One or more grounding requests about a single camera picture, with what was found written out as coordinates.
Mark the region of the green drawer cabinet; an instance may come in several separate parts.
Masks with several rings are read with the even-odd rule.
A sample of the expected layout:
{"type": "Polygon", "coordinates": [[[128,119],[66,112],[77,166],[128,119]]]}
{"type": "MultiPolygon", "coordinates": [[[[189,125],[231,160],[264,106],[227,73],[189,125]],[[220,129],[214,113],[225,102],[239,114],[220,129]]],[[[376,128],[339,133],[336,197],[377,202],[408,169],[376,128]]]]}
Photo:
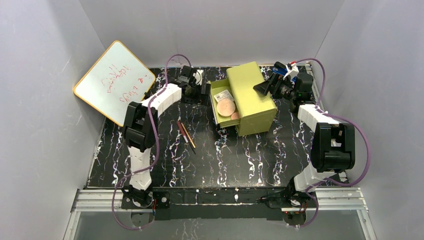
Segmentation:
{"type": "Polygon", "coordinates": [[[257,62],[241,64],[226,70],[226,78],[210,83],[210,101],[215,124],[220,128],[235,126],[239,136],[268,132],[277,114],[270,94],[262,95],[254,86],[263,83],[264,76],[257,62]],[[218,94],[228,91],[234,99],[239,118],[224,117],[218,112],[218,94]]]}

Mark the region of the small round pink compact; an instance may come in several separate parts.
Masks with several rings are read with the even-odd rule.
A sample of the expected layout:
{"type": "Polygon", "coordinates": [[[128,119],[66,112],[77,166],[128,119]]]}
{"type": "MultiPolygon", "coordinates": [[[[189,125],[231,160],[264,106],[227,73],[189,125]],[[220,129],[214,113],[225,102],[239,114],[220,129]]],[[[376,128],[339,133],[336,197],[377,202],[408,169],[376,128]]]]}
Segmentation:
{"type": "Polygon", "coordinates": [[[231,116],[230,116],[231,120],[238,120],[240,118],[240,114],[239,112],[234,112],[231,116]]]}

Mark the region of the large round pink compact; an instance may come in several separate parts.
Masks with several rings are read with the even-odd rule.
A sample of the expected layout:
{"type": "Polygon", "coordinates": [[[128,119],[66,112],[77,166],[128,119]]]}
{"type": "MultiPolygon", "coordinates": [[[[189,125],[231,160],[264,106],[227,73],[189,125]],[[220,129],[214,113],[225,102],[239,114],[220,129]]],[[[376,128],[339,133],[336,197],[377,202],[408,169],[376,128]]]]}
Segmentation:
{"type": "Polygon", "coordinates": [[[225,118],[230,117],[236,110],[235,103],[229,98],[221,99],[217,103],[216,107],[218,114],[225,118]]]}

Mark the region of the white square makeup box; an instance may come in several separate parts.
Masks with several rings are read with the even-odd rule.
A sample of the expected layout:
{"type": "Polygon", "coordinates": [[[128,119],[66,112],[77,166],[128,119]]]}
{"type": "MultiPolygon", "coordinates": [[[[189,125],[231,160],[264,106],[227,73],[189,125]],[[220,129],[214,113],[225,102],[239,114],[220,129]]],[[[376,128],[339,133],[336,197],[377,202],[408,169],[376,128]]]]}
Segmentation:
{"type": "Polygon", "coordinates": [[[230,91],[228,89],[225,89],[225,90],[215,94],[213,97],[214,97],[214,99],[216,100],[217,103],[220,102],[221,100],[224,100],[224,99],[228,99],[232,102],[235,101],[234,97],[232,96],[232,94],[230,93],[230,91]]]}

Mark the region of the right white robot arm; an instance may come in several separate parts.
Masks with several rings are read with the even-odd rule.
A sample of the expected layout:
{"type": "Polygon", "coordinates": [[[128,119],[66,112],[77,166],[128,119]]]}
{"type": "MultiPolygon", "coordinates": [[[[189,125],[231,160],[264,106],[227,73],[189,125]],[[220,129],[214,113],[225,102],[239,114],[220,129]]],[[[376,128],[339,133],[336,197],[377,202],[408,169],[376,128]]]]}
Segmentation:
{"type": "Polygon", "coordinates": [[[283,191],[262,197],[265,201],[285,201],[296,205],[311,199],[317,186],[330,181],[335,174],[352,169],[355,165],[355,128],[340,123],[312,100],[314,78],[304,72],[291,81],[289,74],[273,73],[266,81],[253,87],[262,95],[271,94],[290,103],[290,111],[314,133],[310,162],[301,173],[292,177],[283,191]]]}

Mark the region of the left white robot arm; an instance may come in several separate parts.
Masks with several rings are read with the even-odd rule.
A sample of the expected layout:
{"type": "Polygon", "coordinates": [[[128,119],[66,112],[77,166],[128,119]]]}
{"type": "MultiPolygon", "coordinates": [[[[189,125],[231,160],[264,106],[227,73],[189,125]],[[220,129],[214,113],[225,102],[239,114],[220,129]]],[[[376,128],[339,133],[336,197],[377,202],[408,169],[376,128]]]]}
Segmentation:
{"type": "Polygon", "coordinates": [[[130,157],[129,186],[123,190],[125,197],[137,202],[141,207],[153,203],[153,194],[148,191],[152,183],[151,161],[153,147],[158,151],[158,119],[174,103],[204,105],[210,102],[211,85],[204,78],[204,72],[190,66],[183,66],[179,76],[165,84],[148,99],[131,102],[126,111],[123,137],[130,157]]]}

